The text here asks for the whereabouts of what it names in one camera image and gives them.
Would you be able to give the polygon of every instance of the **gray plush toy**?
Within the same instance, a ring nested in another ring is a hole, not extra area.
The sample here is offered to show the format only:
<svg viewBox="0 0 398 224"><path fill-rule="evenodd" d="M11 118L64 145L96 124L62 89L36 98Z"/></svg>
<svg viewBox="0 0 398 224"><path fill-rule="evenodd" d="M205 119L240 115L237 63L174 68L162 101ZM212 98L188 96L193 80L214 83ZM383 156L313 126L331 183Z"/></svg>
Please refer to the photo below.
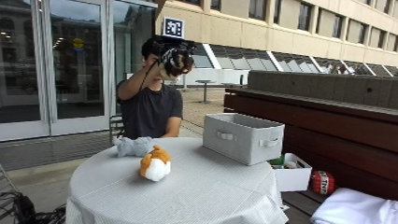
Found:
<svg viewBox="0 0 398 224"><path fill-rule="evenodd" d="M150 150L150 140L152 137L140 137L136 140L132 140L128 137L122 137L122 139L113 138L113 145L117 147L118 157L144 157Z"/></svg>

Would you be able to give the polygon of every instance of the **gray storage box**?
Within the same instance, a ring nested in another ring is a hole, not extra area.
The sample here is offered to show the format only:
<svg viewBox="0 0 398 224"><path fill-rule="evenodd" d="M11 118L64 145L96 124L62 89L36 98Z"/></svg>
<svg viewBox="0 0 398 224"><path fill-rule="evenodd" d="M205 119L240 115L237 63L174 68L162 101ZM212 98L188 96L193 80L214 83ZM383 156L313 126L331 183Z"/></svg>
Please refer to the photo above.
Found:
<svg viewBox="0 0 398 224"><path fill-rule="evenodd" d="M237 113L208 114L202 145L246 165L281 156L285 124Z"/></svg>

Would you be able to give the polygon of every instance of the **plush hamster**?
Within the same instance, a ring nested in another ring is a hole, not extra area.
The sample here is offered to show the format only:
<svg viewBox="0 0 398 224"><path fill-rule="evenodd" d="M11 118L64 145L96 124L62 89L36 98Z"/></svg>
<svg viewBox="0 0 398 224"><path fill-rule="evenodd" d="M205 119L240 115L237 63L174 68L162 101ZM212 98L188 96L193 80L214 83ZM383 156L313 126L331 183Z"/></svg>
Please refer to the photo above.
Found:
<svg viewBox="0 0 398 224"><path fill-rule="evenodd" d="M153 148L141 159L140 174L153 181L160 181L170 173L172 159L160 146L153 146Z"/></svg>

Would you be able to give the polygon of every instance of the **person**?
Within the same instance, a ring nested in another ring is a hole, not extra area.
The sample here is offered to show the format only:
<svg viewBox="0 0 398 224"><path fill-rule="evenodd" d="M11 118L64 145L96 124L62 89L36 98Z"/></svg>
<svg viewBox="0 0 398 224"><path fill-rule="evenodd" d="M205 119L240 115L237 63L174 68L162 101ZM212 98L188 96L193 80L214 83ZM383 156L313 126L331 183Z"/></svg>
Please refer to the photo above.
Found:
<svg viewBox="0 0 398 224"><path fill-rule="evenodd" d="M173 55L161 55L157 40L149 38L142 44L142 69L118 85L124 137L133 140L146 136L178 137L182 98L176 88L162 84L161 75L165 65L173 70L173 75L182 73L176 67L178 62L172 63L173 60Z"/></svg>

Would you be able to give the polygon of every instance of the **glass door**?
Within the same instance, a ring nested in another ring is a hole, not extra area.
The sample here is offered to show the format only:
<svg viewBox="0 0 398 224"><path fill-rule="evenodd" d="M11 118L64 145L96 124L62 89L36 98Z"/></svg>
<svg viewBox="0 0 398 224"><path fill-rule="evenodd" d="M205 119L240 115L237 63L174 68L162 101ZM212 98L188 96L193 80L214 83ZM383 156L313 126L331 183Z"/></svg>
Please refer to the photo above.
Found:
<svg viewBox="0 0 398 224"><path fill-rule="evenodd" d="M51 135L108 127L108 63L104 0L48 0L44 47Z"/></svg>
<svg viewBox="0 0 398 224"><path fill-rule="evenodd" d="M35 1L0 1L0 141L49 135Z"/></svg>

